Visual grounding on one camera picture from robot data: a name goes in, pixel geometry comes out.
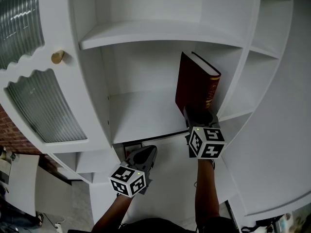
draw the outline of brass knob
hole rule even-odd
[[[52,54],[51,60],[54,64],[59,64],[64,58],[65,52],[60,50]]]

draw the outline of forearm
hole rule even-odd
[[[131,202],[132,198],[119,195],[110,206],[108,211],[106,211],[102,218],[95,224],[92,232],[104,233],[116,231],[119,228]]]
[[[219,216],[214,169],[210,161],[198,160],[198,177],[195,193],[195,218],[199,228],[207,219]]]

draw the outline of red book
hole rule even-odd
[[[196,53],[182,52],[175,102],[184,114],[188,105],[196,113],[208,110],[221,73]]]

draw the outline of book spine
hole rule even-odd
[[[209,79],[209,86],[207,87],[207,95],[204,100],[204,109],[208,110],[214,98],[218,83],[220,80],[220,76],[212,77]]]

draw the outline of ribbed glass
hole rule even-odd
[[[35,71],[5,89],[31,128],[44,142],[87,139],[74,118],[52,69]]]
[[[0,0],[0,69],[32,55],[44,39],[38,0]]]

